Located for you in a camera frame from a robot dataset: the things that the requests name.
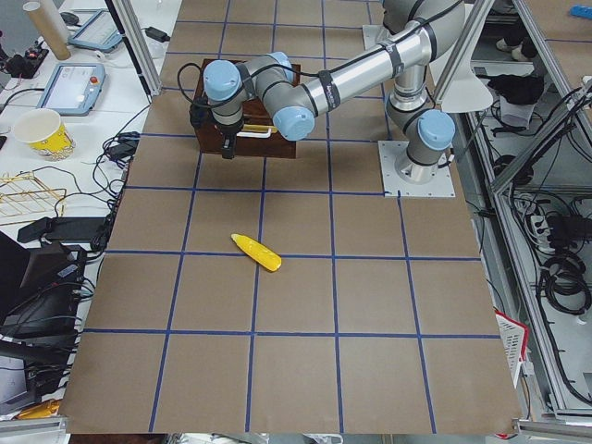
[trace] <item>shoe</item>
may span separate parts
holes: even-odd
[[[509,46],[505,40],[501,39],[496,42],[496,48],[504,53],[511,53],[514,48],[517,48],[517,46]]]
[[[517,48],[512,49],[512,58],[517,62],[532,62],[532,58],[528,58],[526,55],[522,54],[522,45],[518,46]]]

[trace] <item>yellow cup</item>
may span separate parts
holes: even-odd
[[[32,109],[23,114],[13,125],[12,133],[19,142],[27,143],[48,160],[65,159],[76,146],[62,117],[49,108]]]

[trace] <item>cardboard tube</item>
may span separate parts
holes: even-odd
[[[70,31],[64,23],[62,16],[59,15],[59,11],[57,10],[56,4],[54,0],[37,0],[41,4],[41,9],[45,11],[45,14],[49,19],[52,21],[52,25],[59,31],[59,35],[62,37],[62,41],[64,43],[68,43],[68,37],[70,36]]]
[[[37,28],[37,31],[45,39],[58,60],[66,60],[70,57],[70,51],[66,47],[66,42],[62,39],[60,31],[52,23],[47,12],[41,7],[39,2],[28,2],[23,5],[23,10],[29,15],[29,19]]]

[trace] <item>computer mouse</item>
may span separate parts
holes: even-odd
[[[79,17],[71,12],[61,12],[59,15],[62,16],[62,20],[64,20],[64,23],[68,26],[78,25],[80,21]]]

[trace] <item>white mounting plate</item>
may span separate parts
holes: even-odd
[[[379,141],[380,167],[382,169],[382,186],[385,197],[427,197],[451,198],[455,197],[450,170],[447,166],[439,168],[436,176],[429,182],[415,185],[403,180],[395,171],[395,160],[407,148],[408,142]],[[439,163],[446,162],[446,155],[442,155]]]
[[[376,45],[376,37],[382,31],[382,25],[363,25],[364,49],[370,49]]]

